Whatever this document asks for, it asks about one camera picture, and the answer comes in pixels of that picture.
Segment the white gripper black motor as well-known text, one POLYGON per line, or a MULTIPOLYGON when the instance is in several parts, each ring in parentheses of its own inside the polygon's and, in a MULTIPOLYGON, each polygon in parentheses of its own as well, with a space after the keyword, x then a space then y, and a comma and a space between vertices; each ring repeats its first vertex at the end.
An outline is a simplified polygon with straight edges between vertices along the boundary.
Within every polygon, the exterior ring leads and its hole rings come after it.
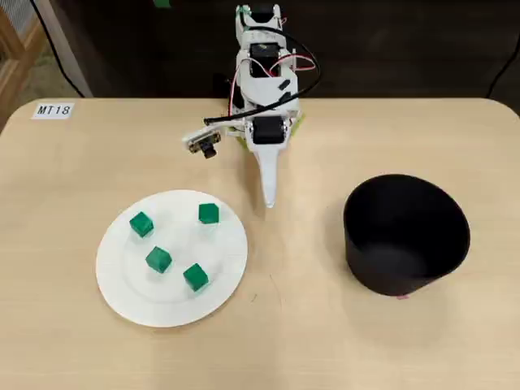
POLYGON ((257 160, 267 208, 275 205, 278 157, 302 120, 302 109, 283 115, 262 113, 244 117, 243 148, 251 151, 257 160))

